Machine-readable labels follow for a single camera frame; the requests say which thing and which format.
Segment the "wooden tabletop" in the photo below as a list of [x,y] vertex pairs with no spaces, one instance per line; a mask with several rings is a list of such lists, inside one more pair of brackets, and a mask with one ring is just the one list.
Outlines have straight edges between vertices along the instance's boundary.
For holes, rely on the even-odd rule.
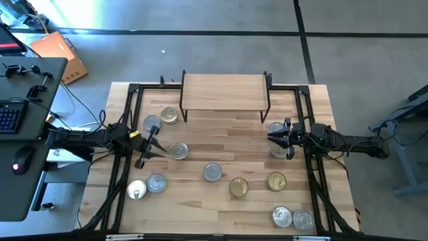
[[185,110],[266,110],[263,74],[186,74]]
[[[106,123],[114,123],[124,109],[127,82],[113,82],[106,106]],[[325,85],[310,85],[312,105],[318,123],[335,128],[330,100]],[[179,90],[145,90],[142,98],[139,131],[150,114],[160,115],[165,107],[178,111]],[[140,200],[125,198],[121,232],[184,233],[184,234],[302,234],[294,228],[276,228],[270,212],[278,206],[291,211],[305,209],[312,212],[312,204],[302,149],[296,147],[292,160],[273,159],[268,155],[267,129],[274,121],[290,117],[297,122],[294,93],[270,91],[271,110],[264,124],[258,112],[222,112],[218,110],[189,113],[187,123],[181,114],[173,125],[163,123],[158,139],[167,147],[184,142],[189,147],[185,161],[154,158],[144,169],[135,169],[135,152],[128,182],[146,180],[152,173],[167,179],[163,193],[149,193]],[[223,177],[209,183],[203,178],[208,162],[220,164]],[[80,221],[86,224],[106,198],[113,156],[91,167],[80,207]],[[351,227],[358,230],[354,205],[346,178],[339,164],[324,160],[328,189],[332,203]],[[270,173],[283,173],[288,184],[285,190],[272,192],[266,181]],[[234,177],[248,181],[249,192],[243,198],[229,193]],[[113,221],[116,202],[110,212]],[[320,206],[326,227],[324,206]],[[305,234],[315,234],[315,229]]]

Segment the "tin can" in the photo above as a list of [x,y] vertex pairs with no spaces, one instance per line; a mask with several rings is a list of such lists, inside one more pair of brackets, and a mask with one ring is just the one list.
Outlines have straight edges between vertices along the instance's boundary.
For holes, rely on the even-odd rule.
[[282,191],[287,186],[287,179],[282,173],[273,172],[269,175],[267,184],[272,191]]
[[267,133],[269,134],[269,133],[272,133],[272,132],[275,132],[275,131],[280,131],[280,130],[283,129],[283,127],[284,127],[284,125],[282,123],[272,123],[269,126],[269,129],[267,130]]
[[173,107],[166,107],[162,110],[160,117],[165,124],[172,125],[179,119],[179,113]]
[[130,198],[140,199],[146,194],[147,187],[143,181],[135,180],[129,183],[127,191]]
[[221,167],[217,163],[208,163],[203,168],[203,177],[205,177],[207,181],[219,181],[222,175]]
[[287,228],[293,222],[293,216],[286,207],[277,207],[272,212],[272,220],[279,228]]
[[176,160],[184,160],[189,155],[189,150],[187,149],[186,144],[184,143],[174,143],[170,146],[169,151],[171,157]]
[[314,227],[314,217],[306,210],[297,210],[293,213],[293,226],[301,231],[311,230]]
[[167,188],[167,180],[162,174],[152,174],[147,179],[147,189],[153,193],[161,193]]
[[230,182],[229,191],[235,197],[243,197],[248,193],[248,182],[242,177],[236,177]]
[[144,129],[146,131],[150,131],[152,129],[152,126],[156,126],[157,128],[161,128],[161,119],[155,115],[150,115],[145,118],[145,120],[142,123]]
[[276,159],[282,159],[287,156],[287,149],[283,149],[275,143],[271,143],[269,146],[269,154]]

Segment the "wooden shelf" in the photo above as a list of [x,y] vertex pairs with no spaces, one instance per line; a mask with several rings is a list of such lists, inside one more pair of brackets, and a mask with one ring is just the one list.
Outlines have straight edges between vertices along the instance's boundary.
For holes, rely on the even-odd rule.
[[185,74],[181,112],[185,122],[188,110],[263,111],[270,108],[269,78],[265,74]]

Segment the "pull tab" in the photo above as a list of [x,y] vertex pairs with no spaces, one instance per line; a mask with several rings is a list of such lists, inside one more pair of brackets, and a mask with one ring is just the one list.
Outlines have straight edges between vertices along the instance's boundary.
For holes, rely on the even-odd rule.
[[138,190],[135,190],[134,191],[134,197],[135,198],[138,198],[138,196],[140,195],[140,191],[138,191]]

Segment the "monitor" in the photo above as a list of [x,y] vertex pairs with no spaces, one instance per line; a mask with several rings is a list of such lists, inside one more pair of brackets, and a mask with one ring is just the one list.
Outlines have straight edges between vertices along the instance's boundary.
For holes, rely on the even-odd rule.
[[27,48],[3,24],[0,24],[0,54],[22,53]]

